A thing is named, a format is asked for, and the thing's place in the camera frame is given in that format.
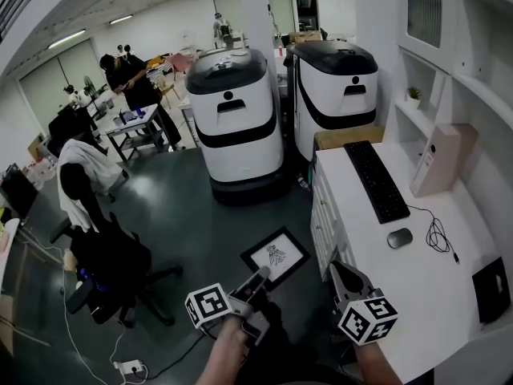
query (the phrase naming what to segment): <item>white towel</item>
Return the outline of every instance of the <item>white towel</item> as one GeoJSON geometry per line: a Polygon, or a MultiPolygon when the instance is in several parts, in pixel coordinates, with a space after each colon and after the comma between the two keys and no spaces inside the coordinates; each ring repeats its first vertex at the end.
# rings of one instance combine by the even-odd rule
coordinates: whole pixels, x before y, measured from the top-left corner
{"type": "Polygon", "coordinates": [[[82,141],[68,140],[61,151],[57,164],[57,183],[61,210],[66,211],[71,224],[82,227],[84,233],[92,225],[95,231],[98,231],[92,224],[82,203],[73,201],[63,191],[60,179],[61,167],[68,163],[82,165],[89,180],[91,180],[91,187],[100,193],[105,193],[117,181],[123,170],[92,145],[82,141]]]}

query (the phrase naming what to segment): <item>black keyboard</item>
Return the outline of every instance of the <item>black keyboard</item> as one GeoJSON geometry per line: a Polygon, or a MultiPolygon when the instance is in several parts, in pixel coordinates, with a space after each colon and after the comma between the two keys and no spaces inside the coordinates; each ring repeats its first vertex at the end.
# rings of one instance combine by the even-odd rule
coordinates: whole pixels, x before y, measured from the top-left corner
{"type": "Polygon", "coordinates": [[[410,210],[369,141],[344,146],[366,189],[380,224],[409,217],[410,210]]]}

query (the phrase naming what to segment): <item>framed picture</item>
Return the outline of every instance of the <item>framed picture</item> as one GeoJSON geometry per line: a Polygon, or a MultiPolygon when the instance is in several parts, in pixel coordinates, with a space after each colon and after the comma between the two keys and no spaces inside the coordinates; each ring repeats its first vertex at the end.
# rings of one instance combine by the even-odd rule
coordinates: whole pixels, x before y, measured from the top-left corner
{"type": "Polygon", "coordinates": [[[274,290],[310,258],[310,254],[285,227],[240,255],[251,271],[271,269],[265,287],[274,290]]]}

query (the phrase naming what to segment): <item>small plant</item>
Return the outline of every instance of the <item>small plant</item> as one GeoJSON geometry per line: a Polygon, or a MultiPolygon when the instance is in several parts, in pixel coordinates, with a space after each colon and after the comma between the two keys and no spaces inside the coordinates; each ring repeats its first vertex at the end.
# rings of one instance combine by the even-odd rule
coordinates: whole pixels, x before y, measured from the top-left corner
{"type": "Polygon", "coordinates": [[[422,94],[418,88],[415,86],[408,87],[408,95],[411,99],[418,99],[420,100],[422,98],[422,94]]]}

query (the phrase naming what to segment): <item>ceiling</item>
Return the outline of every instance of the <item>ceiling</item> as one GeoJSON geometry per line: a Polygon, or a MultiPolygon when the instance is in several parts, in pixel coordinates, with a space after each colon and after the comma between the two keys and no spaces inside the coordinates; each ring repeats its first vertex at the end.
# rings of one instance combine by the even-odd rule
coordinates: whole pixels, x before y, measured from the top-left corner
{"type": "Polygon", "coordinates": [[[168,0],[63,0],[36,27],[11,59],[7,74],[50,58],[48,46],[82,29],[94,29],[127,14],[135,14],[168,0]]]}

